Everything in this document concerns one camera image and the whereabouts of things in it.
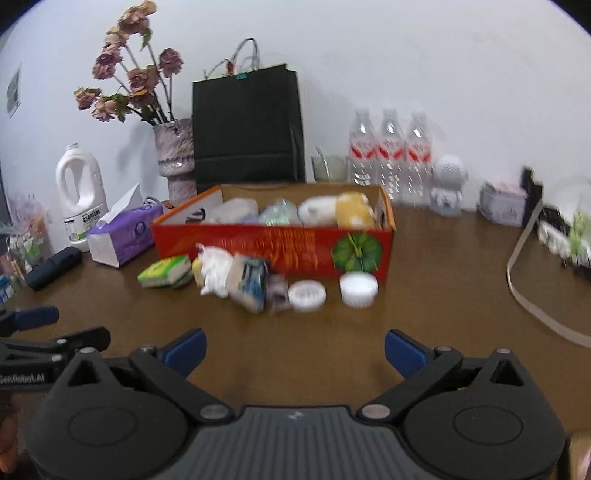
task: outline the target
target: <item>white plush toy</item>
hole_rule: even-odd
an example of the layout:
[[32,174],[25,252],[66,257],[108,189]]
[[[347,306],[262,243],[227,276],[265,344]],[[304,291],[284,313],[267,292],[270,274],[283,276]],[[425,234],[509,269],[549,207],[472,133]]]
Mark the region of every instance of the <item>white plush toy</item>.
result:
[[337,197],[311,197],[298,208],[298,215],[304,225],[336,225]]

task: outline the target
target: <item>tissue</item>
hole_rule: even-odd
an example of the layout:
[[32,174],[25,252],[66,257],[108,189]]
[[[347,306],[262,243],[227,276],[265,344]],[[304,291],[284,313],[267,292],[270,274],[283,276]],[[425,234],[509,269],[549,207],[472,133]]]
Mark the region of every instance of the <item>tissue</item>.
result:
[[144,205],[135,185],[86,235],[92,260],[119,268],[145,252],[154,244],[150,224],[162,214],[162,205]]

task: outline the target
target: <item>astronaut figurine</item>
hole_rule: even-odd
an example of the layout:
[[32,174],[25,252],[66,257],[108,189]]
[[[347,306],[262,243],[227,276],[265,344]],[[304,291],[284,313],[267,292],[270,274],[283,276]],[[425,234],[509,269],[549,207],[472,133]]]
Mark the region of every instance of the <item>astronaut figurine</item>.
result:
[[462,187],[468,172],[462,161],[454,155],[444,155],[433,167],[433,188],[429,206],[443,216],[458,216],[462,213]]

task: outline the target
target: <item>bottle cap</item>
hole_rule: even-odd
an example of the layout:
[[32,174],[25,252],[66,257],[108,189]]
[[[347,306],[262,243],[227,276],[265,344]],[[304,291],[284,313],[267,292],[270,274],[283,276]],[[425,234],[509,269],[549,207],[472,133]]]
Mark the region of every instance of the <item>bottle cap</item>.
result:
[[326,302],[326,289],[320,282],[302,280],[290,287],[287,296],[297,312],[313,312]]
[[378,294],[378,280],[369,273],[351,272],[340,278],[343,302],[354,309],[366,309],[374,304]]

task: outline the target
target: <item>dried rose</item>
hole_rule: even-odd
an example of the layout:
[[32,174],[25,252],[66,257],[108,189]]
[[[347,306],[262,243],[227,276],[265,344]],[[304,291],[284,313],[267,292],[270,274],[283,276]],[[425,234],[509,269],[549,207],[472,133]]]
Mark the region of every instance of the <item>dried rose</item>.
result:
[[160,70],[166,78],[180,72],[183,63],[178,51],[172,48],[165,48],[160,54]]
[[120,30],[119,27],[113,27],[107,32],[105,37],[105,46],[113,45],[117,47],[125,47],[129,35]]
[[156,97],[154,96],[154,92],[150,92],[149,90],[139,90],[137,92],[131,92],[127,99],[129,102],[137,107],[142,108],[143,106],[151,105],[156,101]]
[[117,103],[114,100],[105,100],[105,97],[99,98],[95,103],[95,109],[91,115],[101,122],[113,120],[117,114]]
[[88,110],[101,94],[100,88],[82,88],[74,92],[78,110]]
[[103,47],[100,55],[96,58],[99,65],[115,65],[123,60],[120,47],[117,45],[107,45]]
[[117,23],[119,28],[129,35],[145,32],[150,28],[150,21],[141,7],[128,8]]
[[156,2],[154,0],[144,0],[138,8],[144,15],[152,15],[156,11]]
[[117,45],[107,45],[96,58],[92,67],[92,75],[97,80],[113,78],[115,75],[115,65],[123,60],[121,52]]
[[115,76],[115,65],[99,65],[92,67],[92,76],[97,80],[111,79]]
[[145,69],[133,69],[127,73],[127,79],[132,92],[140,90],[153,92],[158,84],[158,70],[156,65],[148,65]]

